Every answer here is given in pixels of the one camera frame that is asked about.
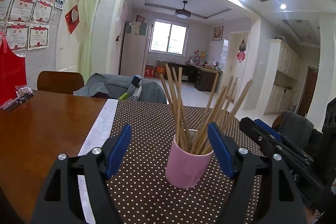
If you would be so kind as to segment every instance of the wooden chair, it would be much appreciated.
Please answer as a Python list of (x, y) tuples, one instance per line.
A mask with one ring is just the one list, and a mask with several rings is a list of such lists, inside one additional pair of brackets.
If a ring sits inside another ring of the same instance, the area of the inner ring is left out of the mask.
[(42, 71), (37, 78), (37, 90), (73, 94), (84, 86), (84, 78), (78, 72)]

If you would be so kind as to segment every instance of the red bag strap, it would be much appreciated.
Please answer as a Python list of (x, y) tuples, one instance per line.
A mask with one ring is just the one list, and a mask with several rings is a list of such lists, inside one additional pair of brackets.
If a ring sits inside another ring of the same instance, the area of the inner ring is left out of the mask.
[(3, 32), (0, 32), (0, 37), (3, 43), (3, 52), (6, 53), (7, 52), (7, 38), (5, 36), (5, 34)]

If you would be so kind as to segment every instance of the window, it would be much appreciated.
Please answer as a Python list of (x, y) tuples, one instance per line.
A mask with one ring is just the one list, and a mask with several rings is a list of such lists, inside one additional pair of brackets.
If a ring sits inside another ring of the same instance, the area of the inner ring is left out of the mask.
[(229, 49), (229, 40), (224, 39), (222, 54), (220, 55), (221, 64), (226, 63), (228, 49)]
[(151, 42), (151, 51), (169, 54), (184, 54), (188, 26), (165, 20), (156, 20)]

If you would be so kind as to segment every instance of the polka dot tablecloth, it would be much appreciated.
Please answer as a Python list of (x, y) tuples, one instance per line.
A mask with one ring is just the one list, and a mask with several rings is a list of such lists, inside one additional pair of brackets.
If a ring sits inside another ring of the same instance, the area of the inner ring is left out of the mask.
[[(198, 129), (204, 108), (185, 107), (190, 129)], [(113, 201), (126, 224), (210, 224), (225, 206), (233, 181), (227, 178), (215, 157), (199, 183), (189, 189), (172, 186), (165, 168), (173, 136), (174, 117), (165, 104), (119, 101), (111, 136), (132, 126), (132, 141), (119, 172), (108, 182)], [(239, 130), (234, 119), (226, 134), (241, 147), (261, 155), (259, 147)], [(256, 176), (246, 223), (256, 208), (261, 178)]]

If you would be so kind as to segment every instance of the blue gripper pad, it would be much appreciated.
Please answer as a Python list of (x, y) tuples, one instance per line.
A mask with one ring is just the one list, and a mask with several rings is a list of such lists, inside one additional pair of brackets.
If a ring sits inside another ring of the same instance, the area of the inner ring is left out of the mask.
[(269, 134), (271, 134), (278, 142), (282, 143), (281, 136), (277, 131), (275, 131), (273, 128), (271, 128), (260, 119), (256, 119), (254, 120), (254, 122), (264, 130), (266, 130)]
[(216, 158), (222, 169), (222, 172), (230, 179), (234, 179), (236, 172), (233, 168), (232, 156), (229, 149), (224, 143), (223, 134), (217, 127), (216, 123), (212, 122), (208, 126), (208, 138), (215, 152)]
[(132, 127), (126, 125), (119, 135), (118, 140), (115, 143), (110, 155), (107, 158), (107, 170), (105, 172), (106, 177), (109, 179), (115, 175), (121, 165), (121, 161), (125, 156), (127, 147), (132, 139)]

